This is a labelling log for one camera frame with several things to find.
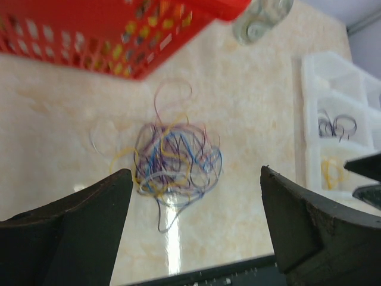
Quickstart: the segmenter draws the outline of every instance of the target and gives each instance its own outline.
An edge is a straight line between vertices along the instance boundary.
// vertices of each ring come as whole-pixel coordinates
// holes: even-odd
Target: basket mesh holes
[[[68,51],[63,49],[61,51],[61,55],[62,55],[61,60],[62,60],[63,64],[68,64],[68,62],[69,62],[69,53],[68,53]]]
[[[148,47],[150,49],[153,49],[156,46],[156,44],[159,42],[159,40],[161,39],[162,36],[163,35],[161,34],[161,32],[157,32],[155,37],[148,44]]]
[[[131,35],[128,32],[124,32],[121,35],[121,42],[122,43],[128,43],[130,41]]]
[[[114,68],[114,74],[120,74],[121,70],[123,69],[123,66],[121,63],[118,63]]]
[[[71,44],[71,37],[70,37],[69,32],[62,31],[61,32],[61,36],[62,36],[62,46],[65,49],[69,49],[70,48],[70,44]]]
[[[77,52],[82,52],[85,49],[85,37],[80,32],[76,33],[76,43],[74,47]]]
[[[172,34],[169,34],[161,43],[160,51],[162,51],[172,41]]]
[[[126,61],[129,61],[133,55],[134,51],[133,49],[130,49],[126,52]]]
[[[106,41],[103,44],[103,47],[101,49],[101,55],[104,57],[107,57],[110,54],[111,51],[111,43]]]
[[[7,48],[8,52],[15,54],[16,50],[14,48],[14,45],[10,42],[10,40],[6,37],[2,38],[5,47]]]
[[[138,36],[138,37],[135,39],[135,45],[136,45],[136,46],[140,46],[143,42],[144,42],[144,38],[141,37],[141,36]]]
[[[123,47],[121,45],[116,45],[115,49],[113,50],[113,59],[114,61],[117,61],[123,52]]]
[[[172,19],[165,19],[163,21],[162,27],[164,30],[168,30],[168,29],[171,29],[173,25],[174,25],[174,21]]]
[[[136,9],[135,16],[138,20],[143,19],[144,14],[147,12],[151,6],[151,0],[143,1],[142,5]]]
[[[53,34],[52,28],[50,28],[49,26],[43,25],[43,35],[45,36],[45,39],[48,42],[53,43],[54,34]]]
[[[150,32],[149,27],[144,26],[140,29],[139,36],[146,39],[149,36],[149,32]]]
[[[87,56],[85,58],[85,61],[83,62],[83,65],[86,69],[90,69],[91,68],[91,64],[93,63],[93,59],[90,57],[90,56]]]
[[[125,77],[129,77],[130,74],[131,74],[131,72],[132,72],[132,68],[131,68],[131,66],[128,66],[128,67],[124,70],[124,72],[123,72],[123,76],[125,76]]]
[[[185,28],[190,26],[192,22],[192,18],[193,18],[193,12],[190,12],[189,15],[182,21],[182,27]]]
[[[26,24],[28,27],[29,35],[32,37],[32,39],[37,40],[38,39],[38,31],[37,26],[34,21],[32,20],[26,20]]]
[[[126,32],[130,35],[134,34],[137,28],[137,24],[135,21],[129,21],[126,25]]]
[[[23,36],[23,28],[21,28],[20,22],[17,20],[16,17],[10,16],[9,21],[12,25],[13,30],[18,34],[19,36]]]
[[[17,41],[18,41],[18,45],[19,45],[20,49],[22,50],[22,52],[27,55],[29,52],[28,52],[28,47],[27,47],[26,43],[21,39],[18,39]]]
[[[155,58],[155,54],[152,52],[148,57],[147,57],[147,64],[149,64],[151,61],[153,61]]]
[[[145,58],[145,53],[141,52],[135,59],[135,64],[140,64],[142,60]]]
[[[53,60],[54,59],[54,51],[52,50],[52,48],[50,46],[47,46],[45,48],[45,52],[46,52],[46,56],[50,59],[50,60]]]
[[[103,59],[99,58],[98,60],[95,61],[94,69],[96,71],[101,71],[103,68]]]
[[[33,43],[32,44],[33,52],[35,53],[35,56],[38,58],[41,58],[41,49],[38,44]]]

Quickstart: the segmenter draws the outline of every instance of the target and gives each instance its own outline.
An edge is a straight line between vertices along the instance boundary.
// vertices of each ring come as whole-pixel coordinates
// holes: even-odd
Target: yellow wire
[[[141,195],[147,195],[147,196],[152,196],[152,197],[163,197],[164,193],[168,190],[168,188],[171,188],[173,186],[185,186],[186,183],[187,183],[187,178],[188,176],[190,175],[191,173],[191,166],[188,162],[188,160],[185,158],[185,157],[182,157],[180,155],[175,155],[175,154],[172,154],[172,153],[168,153],[166,152],[165,150],[163,150],[163,140],[165,139],[165,137],[170,133],[171,129],[173,127],[175,127],[175,125],[179,124],[180,121],[183,119],[183,118],[186,118],[187,120],[187,124],[189,124],[189,118],[188,116],[185,114],[185,113],[182,113],[180,114],[177,119],[171,123],[167,129],[163,132],[163,134],[161,135],[161,138],[160,138],[160,151],[162,152],[163,155],[167,156],[167,157],[171,157],[171,158],[175,158],[175,159],[179,159],[181,161],[184,161],[187,168],[186,168],[186,175],[184,177],[184,181],[180,181],[180,182],[174,182],[174,183],[169,183],[165,186],[163,186],[161,189],[157,189],[157,187],[150,183],[150,182],[147,182],[149,184],[149,186],[154,190],[154,193],[153,194],[146,194],[146,193],[141,193],[141,192],[138,192],[139,194]],[[158,123],[156,124],[156,126],[166,126],[166,124],[163,124],[163,123]],[[119,160],[120,158],[124,157],[125,155],[127,155],[128,153],[132,153],[134,152],[136,154],[136,157],[137,157],[137,160],[139,160],[139,153],[138,151],[136,150],[135,147],[126,147],[125,149],[121,150],[119,153],[117,153],[113,160],[111,161],[110,163],[110,174],[113,172],[113,167],[115,165],[115,162],[117,160]],[[134,183],[136,183],[138,186],[140,186],[140,182],[138,182],[138,179],[136,176],[133,177],[133,181]]]
[[[327,188],[328,190],[336,188],[341,182],[344,182],[345,180],[348,179],[348,176],[344,175],[344,171],[342,167],[339,167],[337,165],[338,160],[335,158],[329,158],[326,159],[324,158],[321,161],[321,172],[324,176],[324,179],[327,182]],[[339,176],[337,178],[333,178],[332,176],[329,175],[329,167],[332,165],[339,173]]]
[[[113,167],[114,167],[114,164],[117,160],[119,160],[120,158],[124,157],[125,155],[127,155],[128,153],[131,153],[131,152],[135,152],[136,156],[137,156],[137,160],[139,159],[139,153],[138,151],[136,151],[136,149],[134,147],[126,147],[125,149],[121,150],[119,153],[117,153],[113,160],[111,161],[110,163],[110,174],[112,174],[113,172]],[[133,180],[134,180],[134,183],[137,183],[137,180],[136,180],[136,177],[134,176],[133,177]]]

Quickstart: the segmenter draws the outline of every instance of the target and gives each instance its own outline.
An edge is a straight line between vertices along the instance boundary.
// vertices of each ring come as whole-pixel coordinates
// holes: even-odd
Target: tangled wire
[[[343,138],[349,140],[351,136],[355,135],[357,131],[357,122],[353,117],[346,114],[340,114],[331,121],[325,109],[319,110],[318,113],[320,114],[318,118],[319,137],[338,137],[339,142],[341,142]]]
[[[135,147],[122,150],[110,165],[112,172],[116,160],[134,152],[138,193],[155,198],[159,208],[158,230],[161,233],[167,232],[182,211],[217,185],[222,170],[220,138],[214,145],[205,125],[190,124],[186,114],[181,114],[170,124],[161,121],[156,101],[161,88],[167,83],[161,84],[154,97],[156,122],[143,125]],[[188,82],[186,84],[190,89],[185,98],[188,100],[192,96],[192,87]],[[183,100],[164,108],[168,109]],[[160,228],[161,206],[176,209],[176,216],[164,230]]]

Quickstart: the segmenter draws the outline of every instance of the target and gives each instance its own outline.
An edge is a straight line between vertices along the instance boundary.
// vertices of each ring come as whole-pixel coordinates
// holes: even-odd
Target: beige marble surface
[[[297,1],[253,46],[239,46],[229,25],[212,24],[142,83],[1,55],[0,220],[107,176],[113,154],[133,145],[141,124],[154,119],[159,83],[182,77],[194,99],[164,117],[185,111],[217,132],[223,175],[165,235],[156,229],[155,201],[134,192],[111,285],[272,253],[260,167],[269,164],[303,184],[298,63],[304,54],[325,50],[351,58],[345,26]],[[160,104],[178,96],[167,89]],[[89,140],[97,122],[104,156]],[[117,167],[131,168],[131,157]],[[164,214],[165,224],[174,214]]]

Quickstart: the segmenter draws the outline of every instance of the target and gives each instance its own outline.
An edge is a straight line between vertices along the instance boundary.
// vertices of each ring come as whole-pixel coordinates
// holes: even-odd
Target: clear plastic object
[[[233,34],[241,45],[255,43],[289,13],[293,0],[254,0],[234,22]]]

